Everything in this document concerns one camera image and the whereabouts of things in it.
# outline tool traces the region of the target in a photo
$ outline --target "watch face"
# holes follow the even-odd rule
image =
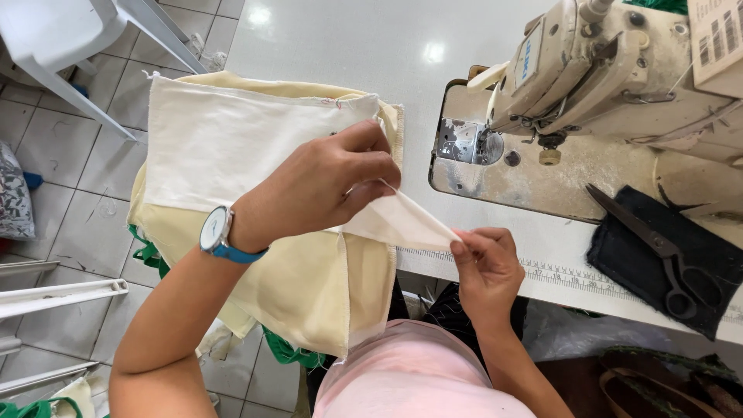
[[[217,246],[226,223],[226,207],[220,206],[209,214],[206,222],[204,222],[204,226],[201,228],[201,236],[198,238],[198,243],[202,250],[211,250]]]

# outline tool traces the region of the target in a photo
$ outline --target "white table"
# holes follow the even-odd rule
[[[526,22],[557,0],[246,0],[226,69],[243,77],[344,86],[405,106],[405,194],[444,224],[512,230],[527,269],[520,294],[684,329],[629,297],[585,263],[594,225],[433,190],[428,166],[446,84],[471,65],[509,60]],[[456,280],[445,257],[398,252],[398,268]],[[550,280],[560,274],[562,282]],[[577,280],[575,286],[566,286]],[[743,292],[733,303],[743,306]],[[718,338],[743,344],[743,313],[728,312]]]

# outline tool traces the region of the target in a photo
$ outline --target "cardboard box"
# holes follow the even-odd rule
[[[743,98],[743,0],[688,0],[694,86]]]

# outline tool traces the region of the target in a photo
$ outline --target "blue watch strap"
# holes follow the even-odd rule
[[[223,257],[229,261],[234,261],[235,263],[250,264],[260,260],[266,252],[268,252],[268,248],[257,254],[248,254],[238,250],[237,248],[220,244],[217,248],[214,248],[213,254],[217,257]]]

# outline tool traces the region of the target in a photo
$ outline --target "measuring tape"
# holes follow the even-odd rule
[[[454,257],[450,252],[412,250],[410,248],[401,247],[398,247],[398,251],[454,263]],[[612,279],[598,271],[569,269],[557,264],[542,263],[528,258],[519,258],[519,263],[524,267],[527,279],[597,293],[599,295],[611,296],[613,298],[645,303],[640,298],[633,295],[629,290],[624,289]],[[722,317],[722,320],[743,326],[743,306],[730,304],[727,307],[727,311]]]

